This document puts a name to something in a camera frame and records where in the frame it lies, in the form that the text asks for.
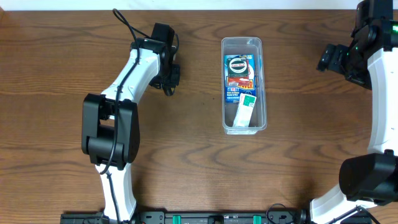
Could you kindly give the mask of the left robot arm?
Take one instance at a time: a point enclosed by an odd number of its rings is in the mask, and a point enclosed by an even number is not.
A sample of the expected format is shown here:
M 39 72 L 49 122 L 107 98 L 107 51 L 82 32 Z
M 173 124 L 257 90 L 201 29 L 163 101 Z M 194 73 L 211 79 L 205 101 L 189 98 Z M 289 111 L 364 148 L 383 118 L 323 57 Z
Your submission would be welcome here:
M 131 165 L 140 145 L 138 104 L 148 86 L 172 96 L 180 82 L 174 63 L 178 35 L 156 23 L 151 36 L 130 45 L 129 59 L 101 94 L 83 101 L 81 149 L 101 176 L 105 208 L 102 223 L 130 223 L 136 209 Z

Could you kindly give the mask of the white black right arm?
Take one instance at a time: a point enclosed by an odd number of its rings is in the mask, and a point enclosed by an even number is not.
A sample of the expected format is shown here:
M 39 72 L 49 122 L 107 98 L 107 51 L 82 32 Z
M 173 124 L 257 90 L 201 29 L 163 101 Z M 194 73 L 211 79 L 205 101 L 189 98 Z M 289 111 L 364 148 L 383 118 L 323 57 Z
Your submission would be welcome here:
M 370 209 L 397 202 L 397 21 L 393 0 L 356 6 L 349 45 L 328 44 L 317 70 L 371 92 L 366 153 L 343 161 L 338 183 L 309 203 L 304 223 L 377 223 Z

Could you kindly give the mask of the green round tin box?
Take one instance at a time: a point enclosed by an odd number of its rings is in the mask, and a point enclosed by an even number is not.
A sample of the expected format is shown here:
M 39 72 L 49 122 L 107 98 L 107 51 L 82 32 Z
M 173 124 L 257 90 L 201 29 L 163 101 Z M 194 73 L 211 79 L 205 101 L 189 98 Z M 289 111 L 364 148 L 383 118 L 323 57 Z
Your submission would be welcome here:
M 230 78 L 245 78 L 249 75 L 246 57 L 235 57 L 227 60 L 228 76 Z

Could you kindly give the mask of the dark bottle white cap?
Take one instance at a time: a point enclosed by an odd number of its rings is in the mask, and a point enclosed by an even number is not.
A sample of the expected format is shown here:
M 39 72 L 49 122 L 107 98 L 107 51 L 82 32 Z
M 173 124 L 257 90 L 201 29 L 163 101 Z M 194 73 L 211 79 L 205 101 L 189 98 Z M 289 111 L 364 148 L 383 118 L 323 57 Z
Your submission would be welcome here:
M 175 93 L 175 88 L 169 86 L 164 86 L 162 89 L 166 96 L 172 96 Z

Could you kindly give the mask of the red medicine box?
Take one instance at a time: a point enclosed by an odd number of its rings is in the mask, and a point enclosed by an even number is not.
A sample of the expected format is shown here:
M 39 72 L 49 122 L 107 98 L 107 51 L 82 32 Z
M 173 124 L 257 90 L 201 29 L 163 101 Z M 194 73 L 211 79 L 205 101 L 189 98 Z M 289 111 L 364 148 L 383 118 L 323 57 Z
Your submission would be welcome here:
M 228 76 L 228 66 L 227 66 L 227 84 L 228 86 L 244 86 L 248 87 L 249 89 L 252 88 L 252 81 L 254 80 L 254 70 L 252 66 L 249 64 L 248 60 L 248 69 L 249 69 L 249 75 L 248 77 L 245 78 L 230 78 Z

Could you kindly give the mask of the blue Kool Fever box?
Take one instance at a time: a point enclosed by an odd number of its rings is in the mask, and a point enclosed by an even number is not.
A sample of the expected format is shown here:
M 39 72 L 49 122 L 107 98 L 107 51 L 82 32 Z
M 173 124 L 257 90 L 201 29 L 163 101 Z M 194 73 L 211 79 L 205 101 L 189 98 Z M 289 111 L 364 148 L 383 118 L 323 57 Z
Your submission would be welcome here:
M 254 70 L 254 80 L 252 81 L 252 88 L 249 89 L 248 87 L 244 86 L 228 86 L 227 84 L 227 60 L 229 58 L 235 57 L 246 57 L 249 60 L 250 66 L 252 66 Z M 253 54 L 243 54 L 243 55 L 225 55 L 224 56 L 224 98 L 225 102 L 227 103 L 237 103 L 239 101 L 240 94 L 246 93 L 250 95 L 256 96 L 256 73 L 255 73 L 255 60 Z

